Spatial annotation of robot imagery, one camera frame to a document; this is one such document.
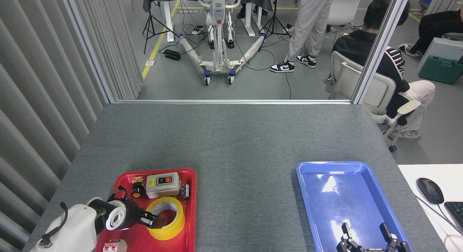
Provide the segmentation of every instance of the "white table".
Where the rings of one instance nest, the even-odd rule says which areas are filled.
[[[463,192],[460,185],[463,178],[463,164],[413,164],[399,165],[399,169],[407,180],[413,193],[423,201],[426,198],[418,190],[416,180],[427,178],[435,182],[442,190],[445,202],[463,201]],[[428,206],[419,201],[431,224],[439,235],[449,252],[463,252],[463,236],[451,227],[444,219],[439,217]],[[429,204],[433,209],[440,213],[440,209],[435,204]],[[439,205],[445,216],[453,222],[443,204]]]

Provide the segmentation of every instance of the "gray table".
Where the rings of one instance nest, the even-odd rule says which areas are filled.
[[[415,252],[445,251],[358,105],[149,104],[104,108],[24,251],[59,216],[60,201],[107,198],[127,171],[191,168],[195,251],[314,252],[296,165],[353,160],[373,168]]]

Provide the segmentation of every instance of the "keyboard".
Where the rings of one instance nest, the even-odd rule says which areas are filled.
[[[463,202],[447,201],[443,204],[453,219],[455,226],[463,231]]]

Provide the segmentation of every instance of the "push button switch box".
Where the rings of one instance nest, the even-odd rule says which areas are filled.
[[[150,175],[146,178],[146,194],[150,199],[174,196],[180,193],[178,173]]]

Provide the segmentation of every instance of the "tripod stand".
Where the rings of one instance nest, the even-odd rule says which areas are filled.
[[[275,7],[273,8],[273,16],[272,16],[272,17],[270,18],[270,20],[259,30],[259,33],[260,33],[260,34],[263,33],[264,28],[267,30],[267,33],[265,34],[265,38],[264,38],[263,43],[265,42],[265,39],[267,39],[268,37],[270,37],[270,36],[273,35],[273,34],[277,34],[277,35],[288,35],[289,37],[291,37],[291,35],[288,33],[288,31],[286,30],[286,28],[283,26],[283,24],[281,24],[280,20],[279,20],[278,17],[276,16],[276,3],[278,3],[278,0],[275,0],[275,1],[273,2],[273,4],[275,5]],[[276,23],[280,24],[281,28],[285,31],[285,33],[278,33],[278,32],[276,32]]]
[[[154,31],[154,25],[153,25],[153,19],[156,20],[159,24],[161,24],[162,26],[164,26],[167,30],[166,31],[162,31],[160,33],[156,33]],[[172,32],[172,34],[174,34],[177,38],[180,38],[179,35],[175,34],[174,31],[172,31],[172,29],[168,28],[166,25],[164,25],[164,23],[160,22],[157,18],[155,18],[152,14],[151,14],[151,11],[149,11],[149,16],[148,16],[148,20],[146,21],[146,24],[145,24],[145,28],[143,29],[143,32],[142,32],[142,35],[144,34],[144,32],[146,31],[146,40],[145,40],[145,48],[144,48],[144,51],[143,51],[143,54],[146,53],[146,44],[148,42],[148,39],[156,36],[156,35],[159,35],[159,34],[164,34],[164,33],[167,33],[167,32]]]

